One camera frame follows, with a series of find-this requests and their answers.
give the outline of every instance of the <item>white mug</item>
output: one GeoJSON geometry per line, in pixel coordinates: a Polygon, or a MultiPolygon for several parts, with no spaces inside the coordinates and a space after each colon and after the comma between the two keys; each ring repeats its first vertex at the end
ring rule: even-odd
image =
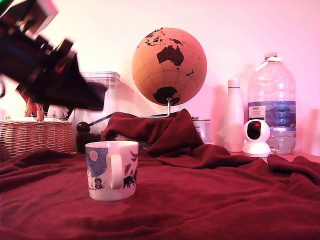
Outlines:
{"type": "Polygon", "coordinates": [[[116,201],[135,194],[139,143],[98,141],[85,146],[89,195],[101,201],[116,201]]]}

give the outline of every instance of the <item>wicker basket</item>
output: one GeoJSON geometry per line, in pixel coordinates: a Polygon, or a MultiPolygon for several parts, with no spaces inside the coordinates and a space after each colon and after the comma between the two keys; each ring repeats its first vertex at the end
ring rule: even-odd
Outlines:
{"type": "MultiPolygon", "coordinates": [[[[30,115],[28,106],[25,116],[30,115]]],[[[43,121],[43,108],[41,105],[37,108],[37,121],[0,121],[1,161],[42,148],[63,153],[71,152],[74,141],[72,123],[43,121]]]]}

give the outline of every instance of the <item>container lid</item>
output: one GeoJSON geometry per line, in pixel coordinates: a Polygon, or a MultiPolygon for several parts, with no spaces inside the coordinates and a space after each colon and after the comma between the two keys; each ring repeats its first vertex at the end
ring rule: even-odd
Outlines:
{"type": "Polygon", "coordinates": [[[83,71],[80,72],[87,82],[99,82],[109,80],[110,82],[119,82],[120,74],[115,71],[83,71]]]}
{"type": "Polygon", "coordinates": [[[276,57],[277,56],[277,52],[276,51],[271,51],[271,52],[267,52],[264,55],[264,59],[270,58],[270,57],[276,57]]]}
{"type": "Polygon", "coordinates": [[[240,88],[240,80],[236,78],[228,80],[228,88],[240,88]]]}

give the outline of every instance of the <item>camera lens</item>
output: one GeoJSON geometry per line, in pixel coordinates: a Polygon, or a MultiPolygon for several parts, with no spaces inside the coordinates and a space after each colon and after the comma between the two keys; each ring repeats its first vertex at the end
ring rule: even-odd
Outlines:
{"type": "Polygon", "coordinates": [[[250,139],[257,140],[261,136],[261,123],[259,121],[250,122],[246,133],[250,139]]]}

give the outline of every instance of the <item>globe stand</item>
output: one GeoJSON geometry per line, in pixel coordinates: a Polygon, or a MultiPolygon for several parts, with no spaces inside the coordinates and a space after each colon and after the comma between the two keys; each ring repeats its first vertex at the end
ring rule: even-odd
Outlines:
{"type": "Polygon", "coordinates": [[[148,119],[163,119],[163,118],[167,118],[170,116],[170,110],[171,110],[171,97],[168,97],[166,99],[168,101],[168,108],[167,108],[167,114],[165,116],[142,116],[141,118],[148,118],[148,119]]]}

